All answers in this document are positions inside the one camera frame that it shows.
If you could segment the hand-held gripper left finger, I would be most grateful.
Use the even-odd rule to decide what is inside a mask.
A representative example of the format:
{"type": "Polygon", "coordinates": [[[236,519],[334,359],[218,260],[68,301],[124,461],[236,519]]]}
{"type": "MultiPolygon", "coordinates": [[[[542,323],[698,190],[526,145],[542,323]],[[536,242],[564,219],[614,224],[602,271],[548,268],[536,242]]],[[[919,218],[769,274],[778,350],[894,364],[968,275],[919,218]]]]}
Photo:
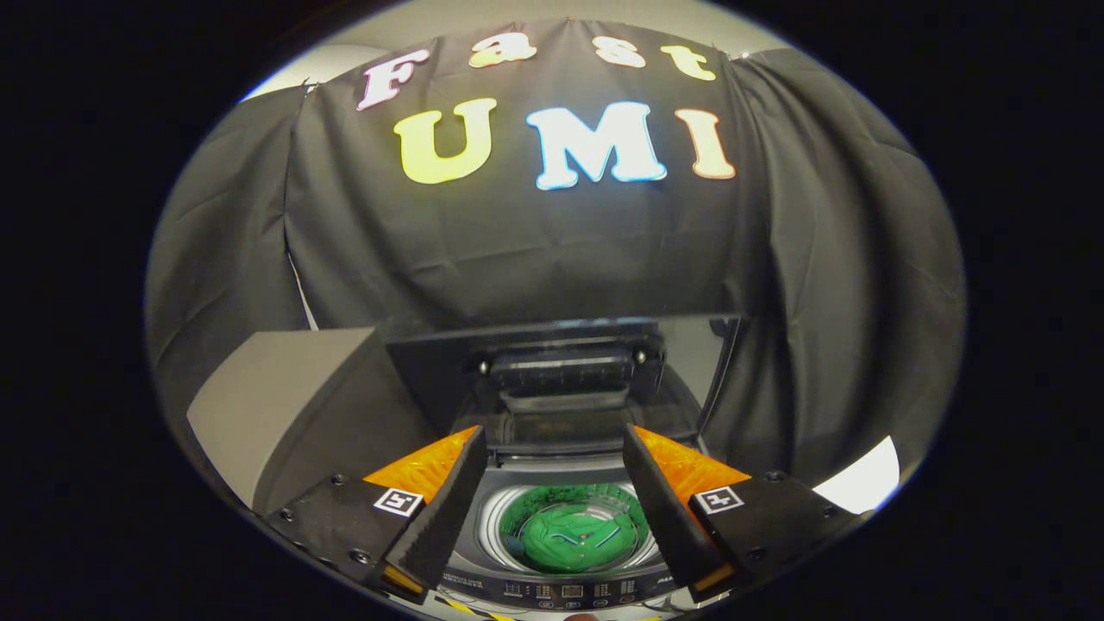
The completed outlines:
{"type": "Polygon", "coordinates": [[[444,578],[486,459],[484,427],[469,427],[370,475],[329,474],[263,519],[347,581],[421,606],[444,578]]]}

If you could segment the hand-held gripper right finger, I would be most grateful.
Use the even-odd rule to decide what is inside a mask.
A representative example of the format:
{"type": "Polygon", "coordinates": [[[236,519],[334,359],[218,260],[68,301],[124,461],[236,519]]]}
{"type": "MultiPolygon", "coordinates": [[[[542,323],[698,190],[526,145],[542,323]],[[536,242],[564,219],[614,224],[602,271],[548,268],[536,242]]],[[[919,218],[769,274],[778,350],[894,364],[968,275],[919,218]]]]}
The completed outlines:
{"type": "Polygon", "coordinates": [[[792,573],[872,518],[785,472],[745,474],[631,423],[622,456],[675,585],[698,604],[792,573]]]}

